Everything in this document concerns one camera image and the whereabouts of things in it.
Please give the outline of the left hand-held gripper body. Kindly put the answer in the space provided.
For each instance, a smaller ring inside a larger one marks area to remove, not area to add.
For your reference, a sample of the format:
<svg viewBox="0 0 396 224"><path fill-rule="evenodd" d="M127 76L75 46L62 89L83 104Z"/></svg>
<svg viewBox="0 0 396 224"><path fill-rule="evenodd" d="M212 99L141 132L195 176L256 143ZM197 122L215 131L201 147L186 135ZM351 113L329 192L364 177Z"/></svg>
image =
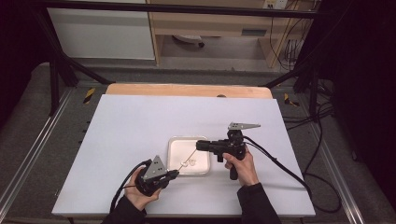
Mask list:
<svg viewBox="0 0 396 224"><path fill-rule="evenodd" d="M157 189L165 189L169 184L168 171L159 156L148 161L135 179L135 186L145 196L152 196Z"/></svg>

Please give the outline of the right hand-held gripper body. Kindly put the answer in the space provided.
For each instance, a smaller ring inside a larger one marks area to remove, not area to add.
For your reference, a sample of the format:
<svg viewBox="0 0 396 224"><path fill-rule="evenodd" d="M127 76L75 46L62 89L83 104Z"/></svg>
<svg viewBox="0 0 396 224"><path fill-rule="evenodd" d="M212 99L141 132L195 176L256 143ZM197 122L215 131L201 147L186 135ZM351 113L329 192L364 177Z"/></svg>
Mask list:
<svg viewBox="0 0 396 224"><path fill-rule="evenodd" d="M220 147L217 154L218 162L223 162L223 153L231 154L240 161L244 159L246 154L246 144L244 143L244 135L242 134L242 131L259 127L260 124L231 122L228 126L228 138L220 140Z"/></svg>

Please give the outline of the white rectangular tray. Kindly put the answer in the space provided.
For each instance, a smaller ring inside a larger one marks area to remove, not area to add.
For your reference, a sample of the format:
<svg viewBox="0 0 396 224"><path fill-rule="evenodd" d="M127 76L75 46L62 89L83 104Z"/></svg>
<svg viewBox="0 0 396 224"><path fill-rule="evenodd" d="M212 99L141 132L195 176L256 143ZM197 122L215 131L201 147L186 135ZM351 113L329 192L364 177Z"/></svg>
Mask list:
<svg viewBox="0 0 396 224"><path fill-rule="evenodd" d="M177 170L180 163L185 161L196 149L196 142L205 140L204 136L174 136L168 142L167 169ZM207 151L199 151L189 159L189 166L179 171L180 175L198 176L206 175L210 170L210 157Z"/></svg>

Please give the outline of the wooden skewer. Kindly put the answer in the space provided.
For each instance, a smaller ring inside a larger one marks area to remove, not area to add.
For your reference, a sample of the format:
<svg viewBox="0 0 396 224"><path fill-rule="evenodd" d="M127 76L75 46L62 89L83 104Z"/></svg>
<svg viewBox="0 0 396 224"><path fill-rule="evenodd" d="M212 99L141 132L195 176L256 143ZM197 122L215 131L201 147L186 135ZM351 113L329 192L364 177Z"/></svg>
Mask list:
<svg viewBox="0 0 396 224"><path fill-rule="evenodd" d="M190 154L190 156L185 160L186 162L189 162L189 159L192 157L192 155L195 153L195 151L196 151L196 149ZM181 166L181 163L180 163L180 167L178 168L178 170L180 171L182 168L184 168L184 167L182 167Z"/></svg>

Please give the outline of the person's right hand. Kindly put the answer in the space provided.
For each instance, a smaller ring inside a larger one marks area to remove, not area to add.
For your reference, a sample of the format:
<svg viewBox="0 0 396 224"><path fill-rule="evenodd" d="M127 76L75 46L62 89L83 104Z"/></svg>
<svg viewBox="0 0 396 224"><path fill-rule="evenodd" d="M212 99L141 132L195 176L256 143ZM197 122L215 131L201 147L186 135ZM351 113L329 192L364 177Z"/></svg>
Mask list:
<svg viewBox="0 0 396 224"><path fill-rule="evenodd" d="M246 147L245 158L242 160L238 160L235 156L229 153L223 153L222 156L226 160L226 169L236 169L236 172L238 173L238 181L242 187L253 186L259 183L253 156L249 152L248 147Z"/></svg>

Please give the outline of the person's left hand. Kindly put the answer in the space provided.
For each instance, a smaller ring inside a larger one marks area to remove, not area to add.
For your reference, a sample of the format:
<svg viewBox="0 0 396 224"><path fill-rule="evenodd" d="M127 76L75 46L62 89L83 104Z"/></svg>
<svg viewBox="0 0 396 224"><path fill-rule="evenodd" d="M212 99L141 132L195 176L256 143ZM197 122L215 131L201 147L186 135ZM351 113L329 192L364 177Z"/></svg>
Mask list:
<svg viewBox="0 0 396 224"><path fill-rule="evenodd" d="M160 197L161 189L157 189L151 196L142 194L134 185L135 180L142 170L139 167L131 176L130 181L127 184L127 188L124 189L124 196L133 204L133 206L139 211L143 211L146 206L154 201L157 201Z"/></svg>

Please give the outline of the wooden table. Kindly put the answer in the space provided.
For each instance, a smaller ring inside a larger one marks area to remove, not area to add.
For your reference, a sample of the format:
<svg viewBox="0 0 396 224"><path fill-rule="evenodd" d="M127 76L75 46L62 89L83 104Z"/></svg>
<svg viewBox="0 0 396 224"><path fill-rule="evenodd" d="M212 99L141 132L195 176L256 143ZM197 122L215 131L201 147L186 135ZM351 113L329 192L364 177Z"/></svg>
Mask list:
<svg viewBox="0 0 396 224"><path fill-rule="evenodd" d="M264 87L148 83L113 83L108 86L106 94L262 99L273 98L271 91Z"/></svg>

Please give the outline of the yellow black tape marker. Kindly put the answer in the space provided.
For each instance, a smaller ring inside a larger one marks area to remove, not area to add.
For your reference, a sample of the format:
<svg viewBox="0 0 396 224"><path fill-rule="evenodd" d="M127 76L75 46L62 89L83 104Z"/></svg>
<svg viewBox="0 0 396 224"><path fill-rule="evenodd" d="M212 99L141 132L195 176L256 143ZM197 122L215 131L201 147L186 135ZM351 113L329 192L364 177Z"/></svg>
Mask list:
<svg viewBox="0 0 396 224"><path fill-rule="evenodd" d="M300 106L298 102L293 102L287 93L284 93L284 103L286 105Z"/></svg>
<svg viewBox="0 0 396 224"><path fill-rule="evenodd" d="M90 100L91 100L91 98L92 98L94 92L95 92L95 88L90 88L90 89L87 91L86 96L85 96L85 98L84 98L84 100L83 100L83 104L84 104L84 105L86 105L86 104L88 104L88 103L90 102Z"/></svg>

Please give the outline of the office chair base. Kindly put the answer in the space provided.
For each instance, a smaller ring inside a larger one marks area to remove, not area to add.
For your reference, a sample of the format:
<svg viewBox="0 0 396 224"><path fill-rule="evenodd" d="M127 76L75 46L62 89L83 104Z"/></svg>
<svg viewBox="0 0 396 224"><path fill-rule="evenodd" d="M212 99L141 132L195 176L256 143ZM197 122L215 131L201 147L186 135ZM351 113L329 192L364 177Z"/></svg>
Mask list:
<svg viewBox="0 0 396 224"><path fill-rule="evenodd" d="M205 46L203 39L199 35L175 35L175 39L185 43L197 44L199 48Z"/></svg>

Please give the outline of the white power strip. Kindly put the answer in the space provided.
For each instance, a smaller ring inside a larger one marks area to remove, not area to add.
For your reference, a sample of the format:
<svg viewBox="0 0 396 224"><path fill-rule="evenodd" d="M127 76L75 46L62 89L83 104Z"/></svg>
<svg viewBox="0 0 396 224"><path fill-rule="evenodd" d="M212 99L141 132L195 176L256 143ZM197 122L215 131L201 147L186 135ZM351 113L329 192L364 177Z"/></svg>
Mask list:
<svg viewBox="0 0 396 224"><path fill-rule="evenodd" d="M288 0L264 0L263 7L269 9L285 9Z"/></svg>

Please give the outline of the white cabinet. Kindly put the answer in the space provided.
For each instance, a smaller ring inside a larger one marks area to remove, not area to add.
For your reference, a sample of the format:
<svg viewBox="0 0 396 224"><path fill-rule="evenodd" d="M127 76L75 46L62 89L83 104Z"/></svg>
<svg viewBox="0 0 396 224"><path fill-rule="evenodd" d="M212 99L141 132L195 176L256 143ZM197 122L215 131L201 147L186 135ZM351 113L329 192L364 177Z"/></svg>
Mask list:
<svg viewBox="0 0 396 224"><path fill-rule="evenodd" d="M49 8L49 15L70 57L155 58L147 13Z"/></svg>

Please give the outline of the aluminium floor rail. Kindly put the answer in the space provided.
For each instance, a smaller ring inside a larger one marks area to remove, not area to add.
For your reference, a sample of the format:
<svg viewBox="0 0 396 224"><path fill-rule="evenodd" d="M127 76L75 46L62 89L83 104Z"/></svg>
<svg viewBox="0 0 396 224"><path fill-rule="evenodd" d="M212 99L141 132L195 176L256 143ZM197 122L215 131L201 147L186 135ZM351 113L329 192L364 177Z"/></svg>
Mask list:
<svg viewBox="0 0 396 224"><path fill-rule="evenodd" d="M333 185L338 190L340 195L343 208L350 224L365 224L364 218L361 214L361 210L357 206L352 193L347 185L344 176L339 169L335 159L332 156L330 148L328 147L325 138L320 136L321 131L317 123L311 123L310 128L315 135L316 140L319 144L319 152L326 169L330 175Z"/></svg>
<svg viewBox="0 0 396 224"><path fill-rule="evenodd" d="M15 201L22 185L24 184L27 176L29 175L32 167L34 166L37 158L39 157L43 147L46 145L53 129L58 123L59 118L64 112L71 95L74 93L74 88L67 88L60 100L59 107L55 110L54 114L50 116L44 127L41 129L38 137L35 139L34 143L30 147L27 155L22 161L18 171L11 179L5 192L0 197L0 220L4 219L7 215L8 210Z"/></svg>

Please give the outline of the black metal frame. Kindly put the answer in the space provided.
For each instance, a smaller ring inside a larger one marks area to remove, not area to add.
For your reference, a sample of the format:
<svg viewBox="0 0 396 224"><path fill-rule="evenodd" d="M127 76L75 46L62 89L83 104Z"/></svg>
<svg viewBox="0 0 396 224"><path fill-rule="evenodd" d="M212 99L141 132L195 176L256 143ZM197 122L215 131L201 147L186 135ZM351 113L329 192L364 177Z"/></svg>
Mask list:
<svg viewBox="0 0 396 224"><path fill-rule="evenodd" d="M59 96L57 94L58 83L57 74L64 79L67 86L75 87L78 79L72 67L82 72L88 77L101 84L112 84L111 80L100 77L82 64L71 59L64 53L55 32L50 28L43 18L42 12L50 8L86 9L86 10L108 10L108 11L132 11L132 12L161 12L179 14L198 15L227 15L244 17L269 17L269 18L299 18L317 19L323 16L315 11L297 11L285 9L253 9L237 7L209 7L209 6L186 6L186 5L165 5L165 4L138 4L138 3L117 3L117 2L94 2L94 1L72 1L72 0L33 0L27 6L35 16L35 20L41 29L41 34L49 42L47 53L52 56L50 61L50 85L51 85L51 111L53 114L59 106Z"/></svg>

